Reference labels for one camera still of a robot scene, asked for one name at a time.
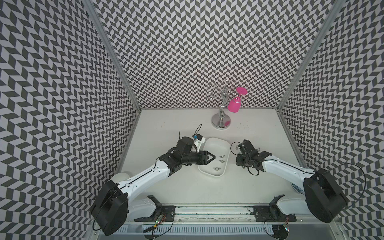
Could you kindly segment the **white storage box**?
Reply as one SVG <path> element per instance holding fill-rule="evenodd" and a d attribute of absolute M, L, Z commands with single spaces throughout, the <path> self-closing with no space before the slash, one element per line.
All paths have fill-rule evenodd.
<path fill-rule="evenodd" d="M 230 144 L 227 141 L 218 138 L 209 138 L 205 141 L 202 150 L 209 151 L 216 156 L 216 159 L 208 165 L 199 165 L 198 169 L 202 174 L 207 176 L 219 178 L 226 172 L 230 156 Z"/>

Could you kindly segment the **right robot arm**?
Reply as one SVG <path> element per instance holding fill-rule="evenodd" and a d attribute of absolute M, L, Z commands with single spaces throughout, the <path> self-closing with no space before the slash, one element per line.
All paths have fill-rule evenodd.
<path fill-rule="evenodd" d="M 270 202 L 270 213 L 276 220 L 280 215 L 313 215 L 330 223 L 344 210 L 349 200 L 332 174 L 324 169 L 311 170 L 283 161 L 269 152 L 253 147 L 238 146 L 237 166 L 269 173 L 291 183 L 301 197 L 279 195 Z"/>

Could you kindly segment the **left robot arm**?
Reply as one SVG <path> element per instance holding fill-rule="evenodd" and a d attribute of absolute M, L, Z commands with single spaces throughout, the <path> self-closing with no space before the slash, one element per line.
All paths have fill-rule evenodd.
<path fill-rule="evenodd" d="M 154 166 L 118 183 L 106 182 L 96 196 L 90 212 L 100 230 L 110 236 L 127 220 L 129 204 L 152 185 L 170 177 L 183 165 L 208 165 L 216 156 L 208 151 L 175 153 L 175 148 L 159 157 Z"/>

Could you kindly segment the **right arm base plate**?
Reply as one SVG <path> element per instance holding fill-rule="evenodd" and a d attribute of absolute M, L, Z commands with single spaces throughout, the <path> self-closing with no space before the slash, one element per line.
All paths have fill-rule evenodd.
<path fill-rule="evenodd" d="M 285 215 L 277 207 L 271 207 L 268 205 L 252 206 L 253 214 L 256 218 L 256 222 L 287 222 L 293 223 L 297 221 L 295 215 Z"/>

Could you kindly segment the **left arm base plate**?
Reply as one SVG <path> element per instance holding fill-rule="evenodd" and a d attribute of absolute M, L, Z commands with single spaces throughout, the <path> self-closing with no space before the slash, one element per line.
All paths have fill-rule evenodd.
<path fill-rule="evenodd" d="M 165 222 L 173 222 L 175 218 L 175 213 L 176 213 L 176 206 L 162 206 L 162 207 L 157 207 L 155 211 L 152 213 L 151 216 L 146 217 L 146 218 L 138 218 L 135 219 L 135 222 L 144 222 L 144 223 L 149 223 L 149 222 L 155 222 L 160 216 L 165 217 Z"/>

